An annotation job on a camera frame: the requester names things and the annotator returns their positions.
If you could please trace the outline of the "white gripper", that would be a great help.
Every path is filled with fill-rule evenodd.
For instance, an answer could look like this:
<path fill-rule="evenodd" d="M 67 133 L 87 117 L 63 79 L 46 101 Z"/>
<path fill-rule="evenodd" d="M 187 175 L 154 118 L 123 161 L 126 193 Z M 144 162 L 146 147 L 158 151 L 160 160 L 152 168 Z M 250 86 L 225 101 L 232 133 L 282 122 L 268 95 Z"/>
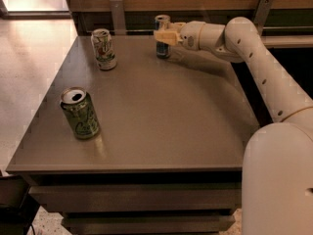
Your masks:
<path fill-rule="evenodd" d="M 204 22 L 169 23 L 167 30 L 155 30 L 154 37 L 158 42 L 175 46 L 182 43 L 188 50 L 200 49 L 200 35 Z"/>

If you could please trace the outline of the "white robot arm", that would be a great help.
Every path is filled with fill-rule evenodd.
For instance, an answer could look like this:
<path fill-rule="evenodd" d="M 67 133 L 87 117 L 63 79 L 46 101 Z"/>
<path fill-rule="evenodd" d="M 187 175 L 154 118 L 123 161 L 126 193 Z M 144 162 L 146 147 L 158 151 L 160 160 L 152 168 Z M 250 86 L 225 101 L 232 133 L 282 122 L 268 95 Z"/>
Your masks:
<path fill-rule="evenodd" d="M 246 63 L 273 122 L 249 139 L 243 162 L 242 234 L 313 235 L 313 100 L 264 46 L 255 25 L 162 20 L 159 42 Z"/>

